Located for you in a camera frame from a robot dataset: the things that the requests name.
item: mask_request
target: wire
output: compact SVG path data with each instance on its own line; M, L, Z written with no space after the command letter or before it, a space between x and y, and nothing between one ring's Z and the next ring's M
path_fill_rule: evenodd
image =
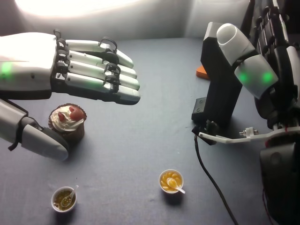
M227 209L227 211L228 211L228 213L229 213L229 215L230 215L230 217L231 217L233 223L234 223L235 225L239 225L238 222L236 221L236 219L235 219L233 213L231 212L231 209L229 208L229 206L228 206L228 204L227 204L227 202L226 202L226 199L224 198L224 195L222 194L222 191L220 190L220 188L218 187L217 183L216 183L215 180L212 178L212 176L211 176L210 173L207 171L207 169L205 168L205 166L204 166L204 164L203 164L203 162L202 162L202 159L201 159L200 153L199 153L199 147L198 147L198 141L197 141L197 136L196 136L196 135L195 135L195 137L194 137L194 140L195 140L195 149L196 149L197 157L198 157L198 160L199 160L199 163L200 163L202 169L204 170L204 172L206 173L206 175L209 177L209 179L210 179L210 181L212 182L212 184L215 186L215 188L216 188L217 192L219 193L219 195L220 195L220 197L221 197L221 199L222 199L222 201L223 201L223 204L224 204L225 208Z
M267 206L266 206L266 202L265 202L265 200L264 200L264 197L265 197L265 191L264 191L264 189L263 189L263 190L262 190L262 201L263 201L263 206L264 206L264 209L266 210L266 213L267 213L267 215L268 215L270 224L274 225L273 222L272 222L272 219L271 219L271 217L270 217L269 211L268 211L268 209L267 209Z

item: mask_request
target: brown cupcake liner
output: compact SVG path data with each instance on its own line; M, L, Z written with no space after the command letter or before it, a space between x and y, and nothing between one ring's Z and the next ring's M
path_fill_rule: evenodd
M84 136L84 122L82 124L80 124L75 131L65 131L65 132L60 132L60 131L56 130L55 127L52 124L52 121L50 119L52 113L55 110L57 110L58 108L64 107L64 106L75 106L75 107L79 108L83 112L83 120L86 121L87 115L86 115L85 111L80 106L72 104L72 103L67 103L67 104L59 105L56 109L54 109L50 113L49 119L48 119L48 126L51 130L55 131L57 134L62 136L68 143L79 142Z

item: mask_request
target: white spoon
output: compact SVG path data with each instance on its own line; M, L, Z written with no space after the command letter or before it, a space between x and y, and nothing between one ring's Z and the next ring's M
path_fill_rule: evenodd
M61 200L60 205L62 207L68 207L71 204L73 196L74 196L75 191L77 190L77 188L78 188L78 185L75 186L75 188L73 189L73 191L71 192L71 194L69 194L68 196L64 197Z
M184 191L183 189L181 189L181 188L177 185L175 179L169 177L169 178L167 179L167 184L168 184L170 187L172 187L172 188L174 188L174 189L180 191L181 193L185 194L185 191Z

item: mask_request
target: gray tabletop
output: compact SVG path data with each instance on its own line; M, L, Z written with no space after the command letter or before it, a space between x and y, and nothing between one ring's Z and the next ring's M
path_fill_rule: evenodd
M124 106L53 93L48 100L15 101L47 126L58 105L74 103L88 115L85 137L65 162L48 159L0 140L1 225L231 225L217 191L195 153L191 113L209 82L195 76L200 39L120 41L132 58L141 100ZM269 132L243 88L231 131ZM263 143L209 146L200 154L241 225L268 224L262 203L259 151ZM170 198L158 185L163 170L184 178L185 195ZM78 184L78 204L62 215L50 205L53 192Z

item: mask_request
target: chocolate cupcake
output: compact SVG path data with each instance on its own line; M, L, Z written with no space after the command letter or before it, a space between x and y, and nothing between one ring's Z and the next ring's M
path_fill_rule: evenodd
M84 122L87 116L78 105L67 103L50 113L50 129L61 135L69 144L80 141L84 136Z

